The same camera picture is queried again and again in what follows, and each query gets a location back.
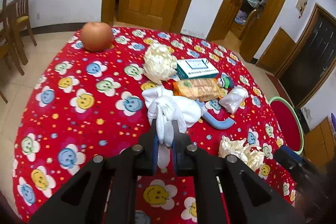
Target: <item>tiled floor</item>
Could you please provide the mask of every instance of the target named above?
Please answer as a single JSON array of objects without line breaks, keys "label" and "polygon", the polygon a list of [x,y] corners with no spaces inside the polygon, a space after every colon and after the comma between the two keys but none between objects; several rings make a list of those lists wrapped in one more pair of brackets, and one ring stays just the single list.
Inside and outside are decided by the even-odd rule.
[{"label": "tiled floor", "polygon": [[[115,26],[125,26],[125,24],[115,22]],[[0,60],[0,89],[8,99],[8,104],[5,104],[0,98],[0,190],[6,196],[15,212],[16,208],[12,192],[12,160],[14,141],[20,124],[21,113],[38,78],[72,35],[73,32],[35,35],[36,47],[34,47],[29,37],[23,37],[29,61],[26,66],[22,66],[25,72],[24,76],[21,76],[14,66],[9,71],[3,60]],[[237,53],[240,41],[231,32],[226,39],[216,42],[235,51],[240,57],[239,53]],[[266,76],[264,70],[249,63],[244,64],[266,95],[266,98],[270,99],[273,96],[278,96],[277,90]]]}]

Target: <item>table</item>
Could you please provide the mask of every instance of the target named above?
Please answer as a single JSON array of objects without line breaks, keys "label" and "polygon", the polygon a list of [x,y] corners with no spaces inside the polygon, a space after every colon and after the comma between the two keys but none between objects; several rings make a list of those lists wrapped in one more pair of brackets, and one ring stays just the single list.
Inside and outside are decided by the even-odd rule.
[{"label": "table", "polygon": [[[155,87],[144,75],[143,55],[155,40],[168,46],[178,59],[206,57],[221,73],[244,86],[249,97],[235,115],[216,101],[206,107],[217,120],[231,117],[235,124],[216,130],[200,119],[187,134],[195,145],[218,154],[222,135],[247,138],[267,154],[257,173],[288,202],[295,199],[295,183],[273,160],[285,143],[277,121],[258,85],[237,56],[201,39],[154,30],[113,28],[115,40],[104,52],[83,49],[80,31],[51,61],[22,114],[15,142],[13,192],[21,218],[30,216],[83,165],[100,154],[111,157],[137,143],[149,131],[143,90]],[[172,89],[174,79],[164,83]],[[146,193],[157,190],[157,196]],[[167,168],[156,177],[137,182],[137,223],[197,222],[193,179],[178,178]]]}]

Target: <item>black door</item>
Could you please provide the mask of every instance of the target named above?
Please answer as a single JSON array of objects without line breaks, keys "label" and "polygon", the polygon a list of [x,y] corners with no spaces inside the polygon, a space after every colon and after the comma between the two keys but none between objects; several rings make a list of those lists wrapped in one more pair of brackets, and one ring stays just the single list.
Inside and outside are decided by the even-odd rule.
[{"label": "black door", "polygon": [[314,88],[336,56],[336,27],[319,16],[301,52],[280,82],[296,106]]}]

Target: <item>blue dot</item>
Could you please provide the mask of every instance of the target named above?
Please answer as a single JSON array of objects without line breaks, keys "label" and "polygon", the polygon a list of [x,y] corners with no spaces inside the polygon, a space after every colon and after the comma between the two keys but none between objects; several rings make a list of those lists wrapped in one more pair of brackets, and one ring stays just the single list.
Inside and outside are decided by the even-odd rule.
[{"label": "blue dot", "polygon": [[100,141],[98,142],[98,144],[99,144],[100,146],[105,146],[105,145],[107,145],[107,140],[100,140]]}]

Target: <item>screw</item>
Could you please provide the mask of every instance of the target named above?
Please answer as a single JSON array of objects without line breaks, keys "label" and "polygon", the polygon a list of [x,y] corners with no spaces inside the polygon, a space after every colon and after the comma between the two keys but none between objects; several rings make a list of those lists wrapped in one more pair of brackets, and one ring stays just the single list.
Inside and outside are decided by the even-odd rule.
[{"label": "screw", "polygon": [[136,144],[132,146],[133,151],[135,152],[140,152],[142,150],[142,145],[141,144]]},{"label": "screw", "polygon": [[96,156],[94,156],[93,157],[93,162],[95,162],[95,163],[100,163],[100,162],[102,162],[103,161],[103,156],[101,156],[101,155],[96,155]]},{"label": "screw", "polygon": [[197,150],[197,146],[190,144],[187,146],[187,150],[190,152],[195,152]]},{"label": "screw", "polygon": [[228,155],[226,157],[226,160],[232,164],[234,164],[237,161],[237,157],[235,155]]}]

